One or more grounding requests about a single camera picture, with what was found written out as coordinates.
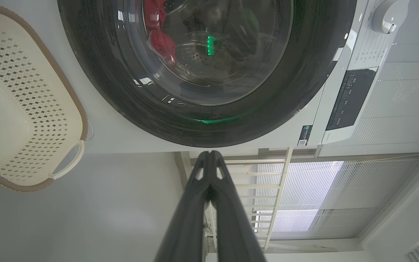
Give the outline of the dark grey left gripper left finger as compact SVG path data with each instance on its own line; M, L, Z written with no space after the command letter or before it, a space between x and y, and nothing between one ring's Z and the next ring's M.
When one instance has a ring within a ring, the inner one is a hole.
M214 198L214 153L204 151L196 161L155 262L203 262L204 211Z

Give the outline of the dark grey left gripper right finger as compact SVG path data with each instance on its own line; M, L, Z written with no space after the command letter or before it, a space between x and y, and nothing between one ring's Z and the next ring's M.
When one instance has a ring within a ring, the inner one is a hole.
M217 212L219 262L264 262L266 258L220 152L211 152L211 203Z

